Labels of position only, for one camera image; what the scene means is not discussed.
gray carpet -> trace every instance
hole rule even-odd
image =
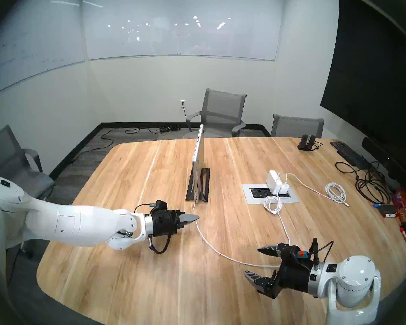
[[[160,139],[180,139],[188,132],[188,129],[182,128],[180,131],[172,131],[157,135],[157,128],[150,128],[154,133],[147,129],[128,131],[125,128],[102,129],[86,146],[81,150],[81,155],[74,163],[68,165],[65,170],[56,179],[56,186],[48,197],[49,202],[56,204],[72,204],[84,184],[87,182],[93,171],[101,163],[108,151],[114,146],[125,142],[153,141]],[[241,131],[243,137],[264,137],[259,130],[245,129]],[[87,150],[96,149],[90,152],[82,153]],[[8,250],[7,258],[7,276],[8,289],[11,300],[16,311],[21,315],[27,324],[33,325],[61,325],[61,324],[99,324],[68,307],[60,304],[41,291],[36,281],[36,270],[39,262],[48,246],[45,240],[30,240],[26,248],[32,255],[29,258],[26,254],[18,251],[19,246]]]

mesh chair back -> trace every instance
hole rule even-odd
[[[206,89],[201,114],[205,127],[233,128],[241,123],[247,94],[232,94]]]
[[[9,125],[0,130],[0,177],[12,180],[21,170],[28,168],[23,153]]]
[[[306,117],[280,116],[273,114],[271,137],[302,137],[303,134],[315,135],[322,138],[323,119],[308,119]]]

conference table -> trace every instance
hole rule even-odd
[[[291,244],[308,250],[334,240],[327,261],[351,255],[370,257],[382,276],[381,299],[406,278],[406,243],[398,219],[382,218],[355,190],[354,174],[334,167],[342,161],[330,145],[299,151],[298,138],[210,138],[204,140],[210,168],[209,202],[199,202],[198,226],[222,254],[239,261],[279,265],[281,260],[257,251],[287,243],[280,219],[261,204],[247,204],[242,184],[264,184],[269,170],[291,172],[324,192],[340,184],[350,207],[302,186],[288,183],[299,202],[284,204],[280,215]],[[138,204],[163,200],[169,209],[193,213],[185,201],[195,139],[124,143],[111,149],[74,201],[133,211]],[[148,206],[139,207],[148,213]],[[166,237],[153,239],[162,249]],[[50,242],[37,271],[47,295],[103,324],[323,324],[327,299],[284,289],[276,299],[259,293],[243,271],[271,277],[273,269],[241,265],[221,257],[198,233],[196,223],[179,229],[164,254],[147,241],[122,251],[103,243],[72,247]]]

black baseboard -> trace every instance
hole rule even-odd
[[[162,126],[172,126],[174,124],[179,125],[181,128],[188,128],[186,122],[102,122],[100,126],[102,128],[159,128]],[[198,128],[200,125],[200,122],[191,122],[191,128]]]
[[[173,124],[179,125],[181,128],[187,128],[186,122],[102,122],[95,129],[93,129],[85,138],[77,144],[72,151],[66,155],[65,158],[50,172],[50,178],[56,180],[57,177],[62,173],[66,166],[75,158],[78,152],[92,139],[96,134],[103,128],[136,128],[136,127],[148,127],[148,128],[159,128],[161,126],[171,126]],[[191,128],[200,127],[200,122],[191,122]],[[262,124],[247,124],[245,129],[256,129],[263,132],[266,137],[270,137],[269,132],[266,130],[265,126]]]
[[[83,147],[90,142],[92,138],[96,136],[96,134],[102,129],[103,127],[99,124],[93,129],[85,138],[81,140],[80,143],[76,145],[72,151],[66,155],[65,158],[54,168],[53,171],[50,172],[49,176],[52,180],[56,180],[57,177],[65,170],[66,166],[75,158],[78,152],[83,149]]]

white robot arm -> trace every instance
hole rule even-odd
[[[276,298],[282,289],[290,288],[309,293],[315,298],[328,297],[327,325],[369,324],[376,318],[381,274],[368,257],[351,256],[338,264],[320,262],[316,238],[309,251],[282,243],[262,247],[258,251],[282,258],[280,269],[274,270],[271,278],[244,271],[245,277],[259,293]],[[364,300],[369,291],[371,302],[367,307],[351,311],[337,309],[335,301],[346,308],[353,308]]]
[[[109,210],[94,206],[57,205],[30,197],[21,187],[0,177],[0,211],[3,214],[6,248],[30,239],[60,241],[74,246],[92,247],[106,242],[122,250],[159,235],[176,234],[197,215],[167,210],[163,201],[150,203],[150,214],[125,209]],[[140,234],[134,236],[139,226]]]

